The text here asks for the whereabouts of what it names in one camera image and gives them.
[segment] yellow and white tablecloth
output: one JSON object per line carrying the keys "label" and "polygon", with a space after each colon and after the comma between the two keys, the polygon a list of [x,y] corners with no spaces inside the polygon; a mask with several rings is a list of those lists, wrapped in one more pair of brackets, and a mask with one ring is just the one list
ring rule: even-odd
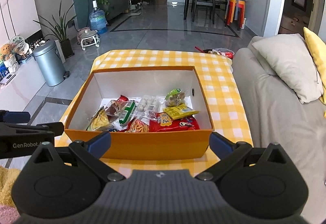
{"label": "yellow and white tablecloth", "polygon": [[[94,60],[92,70],[176,65],[195,66],[209,105],[215,131],[233,142],[246,141],[252,144],[247,117],[231,72],[231,60],[224,56],[181,51],[112,50],[97,57]],[[61,122],[65,123],[78,94],[62,116]],[[61,137],[56,138],[55,145],[68,146],[70,142],[70,139],[64,133]],[[204,156],[198,159],[169,161],[102,159],[102,161],[125,177],[129,177],[133,169],[188,169],[190,174],[195,176],[218,162],[219,159],[208,148]]]}

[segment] pillow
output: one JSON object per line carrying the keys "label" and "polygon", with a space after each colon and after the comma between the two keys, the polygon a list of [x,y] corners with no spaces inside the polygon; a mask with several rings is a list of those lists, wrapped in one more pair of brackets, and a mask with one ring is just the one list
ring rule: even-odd
{"label": "pillow", "polygon": [[271,68],[271,66],[268,64],[268,62],[266,61],[266,59],[264,59],[263,56],[258,52],[258,50],[255,49],[254,46],[252,45],[253,43],[255,43],[255,42],[257,42],[257,41],[259,41],[261,39],[263,39],[263,37],[261,37],[261,36],[254,36],[252,38],[252,40],[250,41],[250,43],[248,45],[248,48],[254,54],[254,56],[258,60],[259,64],[262,66],[262,68],[265,70],[265,72],[268,75],[277,76],[276,72]]}
{"label": "pillow", "polygon": [[264,38],[253,43],[253,46],[296,92],[302,104],[317,100],[323,94],[319,73],[299,34]]}
{"label": "pillow", "polygon": [[323,84],[323,96],[320,100],[326,104],[326,45],[314,32],[304,27],[304,38],[306,40],[309,52],[319,72]]}

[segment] beige pillow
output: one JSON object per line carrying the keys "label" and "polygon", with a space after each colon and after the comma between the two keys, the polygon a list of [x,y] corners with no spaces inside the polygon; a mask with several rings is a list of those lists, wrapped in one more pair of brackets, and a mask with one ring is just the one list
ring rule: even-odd
{"label": "beige pillow", "polygon": [[262,66],[262,68],[265,70],[265,72],[268,75],[277,76],[277,73],[271,68],[271,66],[268,64],[266,59],[264,59],[263,56],[257,51],[257,49],[255,49],[254,46],[252,45],[253,43],[255,43],[261,39],[263,39],[263,37],[254,36],[248,45],[248,49],[251,50],[251,52],[254,54],[254,56],[258,60],[259,64]]}
{"label": "beige pillow", "polygon": [[299,34],[276,35],[252,45],[278,76],[296,92],[302,104],[317,100],[323,94],[319,73],[304,39]]}

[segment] small stool with wheels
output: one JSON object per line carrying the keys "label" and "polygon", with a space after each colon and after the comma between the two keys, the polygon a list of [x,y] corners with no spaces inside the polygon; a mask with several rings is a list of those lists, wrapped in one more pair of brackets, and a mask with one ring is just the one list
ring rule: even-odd
{"label": "small stool with wheels", "polygon": [[80,35],[80,45],[82,47],[82,50],[86,50],[85,47],[89,47],[92,45],[95,45],[96,47],[99,47],[100,38],[97,34],[96,30],[87,31],[85,30],[84,33]]}

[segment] tile floor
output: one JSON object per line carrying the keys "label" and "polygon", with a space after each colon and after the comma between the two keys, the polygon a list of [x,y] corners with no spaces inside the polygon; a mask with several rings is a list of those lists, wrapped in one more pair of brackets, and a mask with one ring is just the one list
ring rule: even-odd
{"label": "tile floor", "polygon": [[[236,24],[224,26],[224,11],[217,10],[215,24],[209,19],[209,12],[199,10],[195,22],[191,21],[190,11],[183,20],[183,5],[166,5],[157,0],[143,5],[139,16],[120,15],[101,35],[100,47],[92,46],[82,51],[73,45],[75,55],[64,64],[70,77],[55,87],[46,84],[38,91],[25,111],[30,112],[29,124],[59,121],[69,103],[87,79],[93,60],[114,49],[159,49],[193,51],[195,46],[202,49],[227,48],[236,52],[246,47],[253,37],[250,30],[236,30]],[[21,169],[29,157],[0,160],[7,168]]]}

